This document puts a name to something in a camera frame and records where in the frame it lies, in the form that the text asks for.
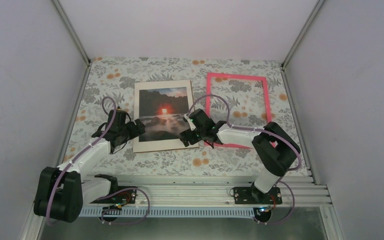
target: metal frame edge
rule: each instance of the metal frame edge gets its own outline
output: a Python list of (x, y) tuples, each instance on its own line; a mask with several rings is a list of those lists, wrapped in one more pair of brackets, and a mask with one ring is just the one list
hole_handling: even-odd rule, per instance
[(292, 47), (290, 48), (289, 52), (286, 55), (285, 60), (282, 63), (283, 68), (286, 68), (286, 66), (291, 61), (292, 56), (294, 55), (295, 51), (297, 50), (298, 46), (301, 43), (301, 40), (306, 35), (307, 30), (310, 28), (311, 24), (313, 23), (314, 19), (316, 18), (317, 14), (320, 12), (320, 9), (322, 8), (322, 6), (325, 2), (326, 2), (326, 0), (318, 0), (318, 2), (315, 4), (313, 10), (311, 11), (310, 15), (308, 16), (307, 21), (305, 22), (304, 26), (302, 27), (301, 31), (299, 32), (298, 36), (296, 37), (295, 42), (293, 42)]
[(304, 156), (305, 164), (310, 167), (312, 178), (314, 183), (320, 183), (319, 174), (316, 169), (313, 168), (312, 162), (307, 151), (306, 141), (304, 139), (303, 130), (301, 129), (300, 120), (298, 118), (297, 109), (295, 108), (294, 96), (292, 95), (291, 88), (289, 86), (288, 77), (286, 72), (282, 69), (281, 71), (283, 83), (287, 94), (287, 100), (289, 101), (290, 111), (292, 112), (293, 122), (295, 123), (296, 133), (298, 134), (299, 144), (301, 145), (302, 155)]
[[(262, 207), (263, 205), (237, 205), (229, 196), (233, 187), (249, 187), (255, 176), (135, 176), (116, 175), (119, 186), (136, 186), (144, 190), (151, 199), (153, 207)], [(331, 206), (332, 200), (326, 185), (314, 185), (312, 177), (284, 177), (295, 195), (297, 207)], [(278, 185), (284, 196), (281, 207), (290, 207), (292, 196), (286, 186)], [(137, 195), (136, 207), (146, 207), (146, 199)], [(92, 203), (88, 206), (105, 206)]]
[(84, 62), (87, 66), (89, 66), (90, 58), (86, 54), (85, 48), (82, 45), (82, 42), (79, 39), (79, 36), (77, 35), (76, 31), (73, 28), (73, 25), (71, 24), (66, 12), (64, 11), (63, 6), (61, 5), (59, 0), (50, 0), (55, 7), (56, 12), (58, 13), (59, 17), (61, 18), (62, 22), (64, 23), (71, 39), (73, 40), (78, 52), (80, 53), (81, 57), (83, 58)]
[(83, 93), (85, 92), (86, 83), (88, 82), (89, 73), (91, 72), (91, 67), (92, 67), (91, 65), (88, 66), (86, 68), (86, 71), (84, 72), (83, 79), (82, 79), (81, 84), (80, 84), (80, 89), (77, 93), (77, 98), (76, 98), (75, 103), (74, 103), (74, 108), (73, 108), (73, 111), (71, 113), (70, 122), (69, 122), (68, 128), (65, 132), (64, 141), (62, 142), (61, 150), (59, 151), (58, 160), (55, 164), (56, 166), (63, 162), (64, 155), (66, 154), (67, 147), (69, 146), (70, 136), (71, 136), (73, 128), (74, 128), (74, 123), (76, 120), (77, 111), (79, 110), (80, 103), (82, 102)]
[(28, 213), (27, 220), (25, 221), (24, 228), (21, 232), (20, 239), (21, 240), (38, 239), (39, 233), (41, 231), (43, 219), (44, 218), (42, 216), (35, 215), (33, 211), (33, 205), (32, 205)]
[(344, 240), (333, 206), (320, 206), (321, 218), (328, 240)]

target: table surface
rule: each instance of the table surface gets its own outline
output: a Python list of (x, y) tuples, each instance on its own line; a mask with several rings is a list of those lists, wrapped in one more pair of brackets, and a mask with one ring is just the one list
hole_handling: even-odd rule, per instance
[[(101, 107), (105, 96), (135, 119), (134, 88), (138, 82), (190, 80), (193, 98), (206, 93), (207, 73), (266, 77), (272, 120), (299, 144), (279, 63), (265, 60), (222, 60), (148, 57), (98, 57), (91, 66), (64, 160), (72, 158), (107, 121)], [(227, 100), (235, 125), (262, 127), (267, 123), (261, 83), (250, 80), (212, 79), (211, 92)], [(111, 109), (108, 101), (105, 106)], [(205, 109), (202, 100), (195, 106)], [(226, 108), (212, 99), (210, 117), (225, 120)], [(101, 159), (90, 174), (151, 176), (258, 176), (264, 168), (253, 149), (216, 147), (133, 153), (133, 141), (116, 154)], [(287, 176), (308, 176), (305, 163)]]

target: red sun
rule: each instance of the red sun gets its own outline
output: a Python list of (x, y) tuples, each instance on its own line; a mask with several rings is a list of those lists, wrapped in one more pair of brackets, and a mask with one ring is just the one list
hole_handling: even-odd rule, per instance
[(170, 104), (162, 104), (159, 106), (158, 114), (159, 115), (165, 115), (165, 114), (171, 114), (173, 112), (173, 108)]

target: gray floor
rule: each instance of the gray floor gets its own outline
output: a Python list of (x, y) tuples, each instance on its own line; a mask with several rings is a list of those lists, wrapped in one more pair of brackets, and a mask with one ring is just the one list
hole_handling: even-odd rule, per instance
[[(287, 208), (275, 209), (272, 221), (282, 218), (288, 211)], [(326, 235), (319, 208), (300, 207), (285, 223), (269, 226), (239, 218), (148, 218), (137, 225), (110, 226), (101, 224), (95, 217), (81, 217), (73, 223), (45, 226), (40, 239), (325, 240)]]

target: printed photo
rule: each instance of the printed photo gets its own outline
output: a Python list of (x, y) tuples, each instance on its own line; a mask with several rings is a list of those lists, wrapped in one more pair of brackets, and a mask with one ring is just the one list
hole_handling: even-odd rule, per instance
[(184, 149), (179, 133), (189, 128), (183, 116), (192, 103), (189, 80), (136, 83), (134, 114), (145, 125), (146, 132), (135, 138), (133, 151)]

